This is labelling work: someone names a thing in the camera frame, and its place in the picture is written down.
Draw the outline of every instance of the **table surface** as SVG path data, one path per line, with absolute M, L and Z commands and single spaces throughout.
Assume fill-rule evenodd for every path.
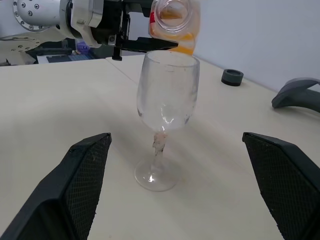
M 153 133 L 136 109 L 142 62 L 139 55 L 0 68 L 0 234 L 71 145 L 110 132 L 89 240 L 282 240 L 242 135 L 294 143 L 319 166 L 319 114 L 273 110 L 275 92 L 247 80 L 224 85 L 223 71 L 201 61 L 194 115 L 164 150 L 182 179 L 151 192 L 134 178 L 138 161 L 153 156 Z

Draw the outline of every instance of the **wine glass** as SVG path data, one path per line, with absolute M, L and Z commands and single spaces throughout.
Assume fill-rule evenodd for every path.
M 134 176 L 144 188 L 162 192 L 180 179 L 179 168 L 163 158 L 167 133 L 187 124 L 198 95 L 200 62 L 175 51 L 150 51 L 144 56 L 137 92 L 137 110 L 154 131 L 153 159 L 141 160 Z

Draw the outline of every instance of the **glass stem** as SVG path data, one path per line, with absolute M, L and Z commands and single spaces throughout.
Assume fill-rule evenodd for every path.
M 167 134 L 156 133 L 154 135 L 154 158 L 150 166 L 151 173 L 161 173 L 163 171 L 163 152 L 166 145 Z

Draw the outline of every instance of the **gray object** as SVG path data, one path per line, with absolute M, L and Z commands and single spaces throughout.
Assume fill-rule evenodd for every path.
M 229 86 L 240 86 L 244 74 L 238 70 L 225 69 L 222 74 L 221 82 Z
M 302 107 L 320 113 L 320 92 L 308 88 L 319 84 L 315 78 L 300 77 L 288 81 L 272 100 L 272 107 Z

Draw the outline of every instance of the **glass base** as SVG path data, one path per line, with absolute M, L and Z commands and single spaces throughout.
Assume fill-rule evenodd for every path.
M 172 161 L 163 161 L 156 169 L 151 168 L 152 160 L 140 161 L 134 170 L 136 181 L 145 189 L 154 192 L 172 189 L 180 180 L 180 169 Z

